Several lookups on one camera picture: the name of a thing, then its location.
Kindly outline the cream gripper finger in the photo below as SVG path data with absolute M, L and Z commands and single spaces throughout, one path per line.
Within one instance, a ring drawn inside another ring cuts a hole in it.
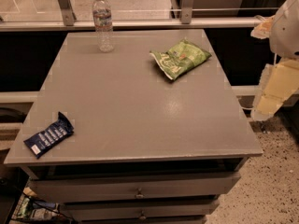
M 272 118 L 298 89 L 298 60 L 284 59 L 275 65 L 267 64 L 260 77 L 251 117 L 255 121 Z
M 261 15 L 257 16 L 257 19 L 261 22 L 256 27 L 253 28 L 250 35 L 252 37 L 258 38 L 258 39 L 266 39 L 270 36 L 272 23 L 274 20 L 274 16 L 270 17 L 263 17 Z

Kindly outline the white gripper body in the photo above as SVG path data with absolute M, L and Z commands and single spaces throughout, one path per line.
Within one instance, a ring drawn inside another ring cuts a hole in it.
M 299 59 L 299 0 L 278 9 L 269 36 L 270 49 L 281 58 Z

